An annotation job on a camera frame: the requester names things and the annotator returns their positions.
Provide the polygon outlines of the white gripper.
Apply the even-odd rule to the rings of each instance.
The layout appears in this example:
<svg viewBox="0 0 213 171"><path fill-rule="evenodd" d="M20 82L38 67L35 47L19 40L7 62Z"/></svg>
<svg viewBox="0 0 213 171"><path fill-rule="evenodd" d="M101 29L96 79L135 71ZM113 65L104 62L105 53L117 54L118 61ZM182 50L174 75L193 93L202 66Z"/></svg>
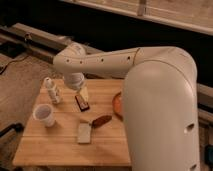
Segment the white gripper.
<svg viewBox="0 0 213 171"><path fill-rule="evenodd" d="M82 73L71 73L71 74L65 74L63 76L63 80L65 85L73 90L79 90L85 80L85 77ZM86 86L82 87L79 91L79 94L82 96L82 98L88 102L89 101L89 93Z"/></svg>

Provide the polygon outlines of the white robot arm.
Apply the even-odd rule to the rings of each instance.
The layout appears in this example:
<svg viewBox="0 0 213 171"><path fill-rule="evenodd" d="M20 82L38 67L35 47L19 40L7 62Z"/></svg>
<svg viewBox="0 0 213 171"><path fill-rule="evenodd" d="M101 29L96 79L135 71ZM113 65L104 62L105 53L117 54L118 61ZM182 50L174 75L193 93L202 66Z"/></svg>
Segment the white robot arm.
<svg viewBox="0 0 213 171"><path fill-rule="evenodd" d="M53 59L68 87L81 73L124 79L122 113L132 171L200 171L197 68L174 46L87 55L79 44Z"/></svg>

